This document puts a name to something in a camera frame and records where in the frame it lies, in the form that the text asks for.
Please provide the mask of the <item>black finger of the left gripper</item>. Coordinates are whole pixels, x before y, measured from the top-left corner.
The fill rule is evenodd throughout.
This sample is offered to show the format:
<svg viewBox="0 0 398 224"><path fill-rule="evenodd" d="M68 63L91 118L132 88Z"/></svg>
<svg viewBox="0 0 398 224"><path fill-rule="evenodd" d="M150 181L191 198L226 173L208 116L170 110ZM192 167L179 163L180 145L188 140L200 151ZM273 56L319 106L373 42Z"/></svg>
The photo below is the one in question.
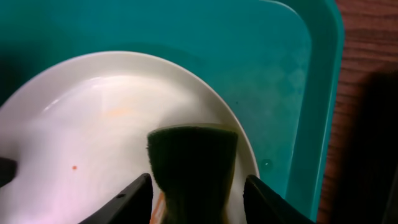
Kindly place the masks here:
<svg viewBox="0 0 398 224"><path fill-rule="evenodd" d="M8 158L0 158L0 187L8 184L16 176L17 162Z"/></svg>

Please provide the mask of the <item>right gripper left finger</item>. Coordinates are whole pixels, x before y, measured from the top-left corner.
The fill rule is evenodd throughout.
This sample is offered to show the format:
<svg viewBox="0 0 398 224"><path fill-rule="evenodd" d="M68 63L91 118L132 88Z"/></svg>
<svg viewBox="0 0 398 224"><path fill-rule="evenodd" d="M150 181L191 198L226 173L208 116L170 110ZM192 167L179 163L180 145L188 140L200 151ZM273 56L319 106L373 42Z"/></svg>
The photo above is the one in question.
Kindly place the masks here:
<svg viewBox="0 0 398 224"><path fill-rule="evenodd" d="M151 176L143 173L79 224L149 224L152 199Z"/></svg>

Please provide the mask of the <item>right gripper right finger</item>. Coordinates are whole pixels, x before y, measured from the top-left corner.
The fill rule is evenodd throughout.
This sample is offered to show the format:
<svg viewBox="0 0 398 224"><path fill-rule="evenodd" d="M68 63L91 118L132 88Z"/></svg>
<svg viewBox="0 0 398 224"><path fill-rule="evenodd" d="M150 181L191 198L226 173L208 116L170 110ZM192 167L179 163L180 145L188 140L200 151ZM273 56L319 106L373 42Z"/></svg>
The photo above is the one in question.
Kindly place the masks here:
<svg viewBox="0 0 398 224"><path fill-rule="evenodd" d="M255 175L244 185L247 224L314 224Z"/></svg>

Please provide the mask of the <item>green yellow sponge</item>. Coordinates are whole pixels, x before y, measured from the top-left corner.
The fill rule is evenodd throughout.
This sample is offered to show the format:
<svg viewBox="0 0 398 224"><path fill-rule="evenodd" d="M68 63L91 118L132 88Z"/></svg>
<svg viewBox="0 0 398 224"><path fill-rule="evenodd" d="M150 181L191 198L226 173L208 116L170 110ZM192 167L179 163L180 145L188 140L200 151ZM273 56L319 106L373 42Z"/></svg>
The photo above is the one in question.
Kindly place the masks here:
<svg viewBox="0 0 398 224"><path fill-rule="evenodd" d="M162 223L226 223L237 145L237 132L217 124L148 134L150 166L165 197Z"/></svg>

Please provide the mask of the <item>white plate with stain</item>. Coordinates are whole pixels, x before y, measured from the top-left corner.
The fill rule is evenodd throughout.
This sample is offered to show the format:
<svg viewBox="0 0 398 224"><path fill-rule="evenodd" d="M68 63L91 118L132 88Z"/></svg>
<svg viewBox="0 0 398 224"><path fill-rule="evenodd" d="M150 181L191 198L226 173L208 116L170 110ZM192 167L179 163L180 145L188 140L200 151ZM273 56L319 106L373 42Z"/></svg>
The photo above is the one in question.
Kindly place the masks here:
<svg viewBox="0 0 398 224"><path fill-rule="evenodd" d="M150 171L147 134L218 123L239 133L226 214L244 223L252 147L224 100L185 68L152 55L99 52L38 74L1 106L1 156L17 174L1 187L2 223L79 223Z"/></svg>

